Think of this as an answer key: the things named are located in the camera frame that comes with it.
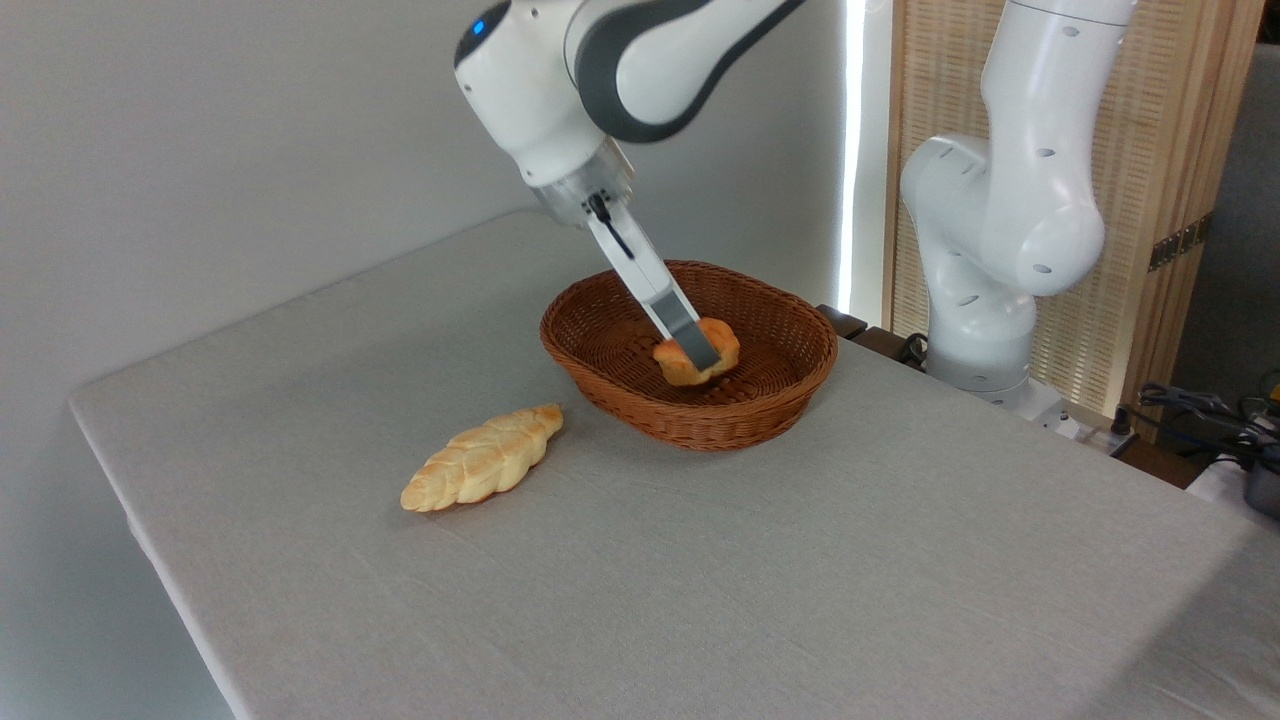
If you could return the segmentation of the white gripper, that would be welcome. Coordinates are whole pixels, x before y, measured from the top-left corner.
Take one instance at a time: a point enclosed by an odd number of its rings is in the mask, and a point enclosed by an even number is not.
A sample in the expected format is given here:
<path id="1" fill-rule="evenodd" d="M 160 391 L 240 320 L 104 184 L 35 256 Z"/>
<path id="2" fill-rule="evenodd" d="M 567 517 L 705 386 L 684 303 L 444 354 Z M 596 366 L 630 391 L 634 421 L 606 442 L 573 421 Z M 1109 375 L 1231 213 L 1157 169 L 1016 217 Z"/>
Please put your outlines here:
<path id="1" fill-rule="evenodd" d="M 664 341 L 653 357 L 663 372 L 710 372 L 721 354 L 699 324 L 700 316 L 650 240 L 622 201 L 593 193 L 584 202 L 588 228 L 617 272 L 625 288 L 640 302 Z"/>

